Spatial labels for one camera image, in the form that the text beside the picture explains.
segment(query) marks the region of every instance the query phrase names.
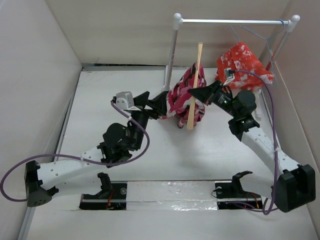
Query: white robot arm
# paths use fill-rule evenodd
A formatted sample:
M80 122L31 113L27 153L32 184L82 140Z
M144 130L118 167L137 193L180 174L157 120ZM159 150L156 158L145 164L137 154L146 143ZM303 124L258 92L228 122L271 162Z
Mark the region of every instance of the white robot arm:
M252 149L270 171L274 172L274 144L251 115L256 108L253 93L242 90L233 97L220 81L207 87L190 89L189 93L203 103L216 104L233 116L229 121L232 134ZM162 92L153 100L148 100L149 92L135 98L131 92L121 92L112 101L118 108L131 112L131 118L146 129L148 119L157 119L166 114L166 95L166 92ZM113 123L103 134L104 142L81 154L81 158L90 160L91 163L79 160L59 160L43 164L28 162L25 169L27 205L36 207L46 204L52 198L71 194L90 194L98 198L110 196L111 181L103 173L106 165L129 161L132 156L129 151L139 150L143 137L142 130L132 124L129 118L127 126ZM283 212L289 212L315 200L315 171L312 167L300 165L280 149L277 149L277 157L279 177L276 180L276 206ZM82 182L78 177L94 170L101 170L97 181ZM252 192L270 199L273 186L272 180L246 171L232 177L231 191L234 191L235 196L239 192Z

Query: white floor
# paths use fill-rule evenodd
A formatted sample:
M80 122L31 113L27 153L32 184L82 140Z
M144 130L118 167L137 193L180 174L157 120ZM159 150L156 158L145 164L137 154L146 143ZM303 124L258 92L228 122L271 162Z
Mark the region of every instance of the white floor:
M173 71L172 85L185 71ZM205 70L208 84L215 72ZM112 97L122 91L134 96L150 91L150 97L155 97L164 78L164 69L82 72L60 152L79 156L98 145L110 124L127 123L110 106ZM263 117L258 122L270 137L264 105L260 110ZM112 181L230 179L245 170L271 178L262 161L230 133L230 119L211 105L193 131L178 129L173 119L150 120L148 152L133 163L105 172ZM91 172L82 180L95 178L96 172ZM78 210L79 202L80 196L73 195L37 207L27 239L317 239L305 206L263 216L246 210L83 211Z

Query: metal rod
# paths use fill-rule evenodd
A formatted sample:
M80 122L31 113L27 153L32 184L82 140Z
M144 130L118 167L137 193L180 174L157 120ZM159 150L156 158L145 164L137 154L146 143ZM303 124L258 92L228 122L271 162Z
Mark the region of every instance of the metal rod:
M178 37L178 30L173 30L172 40L171 40L169 64L168 64L165 83L164 83L164 86L162 88L162 91L168 91L170 89L170 81L171 81L172 68L173 68L173 65L174 65L177 37Z
M284 25L289 25L289 21L283 21ZM183 24L217 24L217 25L262 25L262 26L282 26L280 20L229 20L229 19L182 19Z
M291 32L287 32L287 31L284 33L284 35L282 36L279 44L276 46L276 48L275 48L275 50L274 50L274 52L272 54L271 61L268 62L267 66L265 68L266 70L269 70L271 68L271 62L273 63L277 59L277 57L278 57L278 55L280 53L280 50L285 45L285 43L286 43L288 37L290 36L290 34L291 34Z
M278 58L281 49L284 47L287 39L289 38L292 31L295 29L295 26L297 25L299 20L300 20L299 15L294 15L291 17L291 20L289 21L289 25L286 28L285 33L283 34L281 40L279 41L278 45L276 46L276 48L272 54L271 61L269 61L269 63L267 64L267 66L265 68L266 70L269 70L270 67L272 66L271 62L273 63Z
M176 50L176 42L178 37L178 30L180 25L182 24L182 16L180 13L175 13L173 16L173 33L171 39L171 48L170 48L170 56L169 56L169 64L168 69L166 71L165 82L162 88L162 91L168 91L170 89L170 81L171 81L171 74L172 68L174 65L174 58L175 58L175 50Z

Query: black mount bracket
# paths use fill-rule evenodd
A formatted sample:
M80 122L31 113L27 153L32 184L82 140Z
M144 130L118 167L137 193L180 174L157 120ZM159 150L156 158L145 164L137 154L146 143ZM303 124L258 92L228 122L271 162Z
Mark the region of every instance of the black mount bracket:
M55 186L49 190L41 187L43 181L38 179L39 164L33 160L25 164L24 185L26 192L26 205L30 208L38 207L52 200L52 196L59 192Z

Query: pink patterned cloth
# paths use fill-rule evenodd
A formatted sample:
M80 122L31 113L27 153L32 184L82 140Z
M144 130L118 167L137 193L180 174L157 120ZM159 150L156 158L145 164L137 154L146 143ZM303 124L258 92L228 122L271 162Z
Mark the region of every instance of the pink patterned cloth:
M216 76L215 80L220 80L222 83L226 81L225 69L227 68L231 68L232 70L246 70L255 73L261 76L263 81L267 84L272 84L274 80L272 72L267 71L249 47L241 41L220 56L216 60L216 64L218 76ZM247 89L254 91L256 88L263 86L263 83L259 79L250 74L236 72L234 76L235 80L228 84L232 89Z
M162 117L167 119L172 116L179 118L178 127L183 128L184 124L188 120L189 108L192 95L188 93L189 89L194 86L194 79L196 74L196 63L194 63L182 76L179 82L172 88L166 96L166 116ZM197 88L202 88L207 85L205 80L204 68L200 64L199 74L197 79ZM199 100L195 100L194 122L196 126L197 122L200 122L205 115L205 105Z

